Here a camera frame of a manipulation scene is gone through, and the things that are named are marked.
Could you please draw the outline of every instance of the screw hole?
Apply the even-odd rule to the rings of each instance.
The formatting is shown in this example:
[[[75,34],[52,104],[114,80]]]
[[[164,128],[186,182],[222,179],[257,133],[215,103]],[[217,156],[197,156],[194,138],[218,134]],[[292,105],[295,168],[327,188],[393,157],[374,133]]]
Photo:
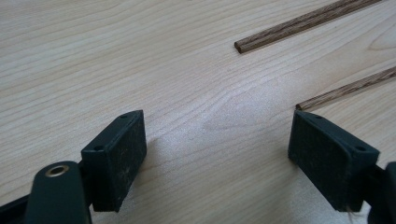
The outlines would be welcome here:
[[[365,151],[366,150],[366,148],[364,148],[364,147],[356,147],[356,149],[359,150],[359,151]]]
[[[93,148],[93,150],[95,150],[95,151],[99,151],[99,150],[102,150],[102,149],[103,149],[103,146],[97,146],[97,147]]]
[[[64,173],[66,173],[68,170],[69,170],[69,167],[66,165],[55,166],[55,167],[50,168],[46,172],[46,176],[47,177],[55,177],[55,176],[62,175]]]

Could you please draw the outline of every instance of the wood grain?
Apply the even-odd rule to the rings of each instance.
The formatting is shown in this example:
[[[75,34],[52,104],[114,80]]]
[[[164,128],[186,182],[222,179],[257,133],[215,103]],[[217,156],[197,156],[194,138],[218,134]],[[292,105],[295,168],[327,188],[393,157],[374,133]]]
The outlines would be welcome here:
[[[79,161],[116,116],[143,109],[148,155],[120,212],[92,212],[93,223],[350,223],[288,160],[292,114],[396,64],[396,1],[265,54],[241,57],[230,46],[328,4],[0,1],[0,204],[29,193],[47,164]],[[386,133],[378,126],[363,139],[391,160],[396,102],[383,98],[387,85],[369,101],[379,105],[367,106],[367,91],[324,117],[367,135],[388,119]]]
[[[370,6],[381,0],[340,0],[315,11],[304,14],[291,21],[238,40],[234,43],[239,53],[271,44],[290,35],[298,34],[327,21],[345,16],[348,13]]]
[[[394,80],[396,77],[396,67],[392,67],[385,71],[379,72],[377,74],[365,77],[353,83],[347,84],[336,90],[323,93],[312,99],[306,100],[296,105],[298,110],[312,110],[318,108],[319,106],[325,104],[331,104],[336,100],[344,99],[350,96],[352,93],[360,93],[362,91],[368,90],[370,87],[378,86],[379,84],[385,84],[389,81]]]

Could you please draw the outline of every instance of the wooden trim piece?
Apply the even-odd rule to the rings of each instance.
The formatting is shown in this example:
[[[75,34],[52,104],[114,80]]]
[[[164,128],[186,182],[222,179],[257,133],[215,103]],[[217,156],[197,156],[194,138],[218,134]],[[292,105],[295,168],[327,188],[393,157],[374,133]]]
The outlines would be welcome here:
[[[312,110],[313,108],[318,108],[320,105],[328,105],[337,99],[344,98],[347,95],[350,96],[351,93],[367,91],[369,89],[368,87],[372,87],[375,84],[384,84],[386,81],[390,81],[393,77],[396,77],[396,67],[392,67],[388,70],[363,78],[356,82],[352,82],[336,90],[323,93],[317,97],[299,103],[296,105],[296,109]]]
[[[239,53],[262,47],[382,0],[341,0],[234,43]]]

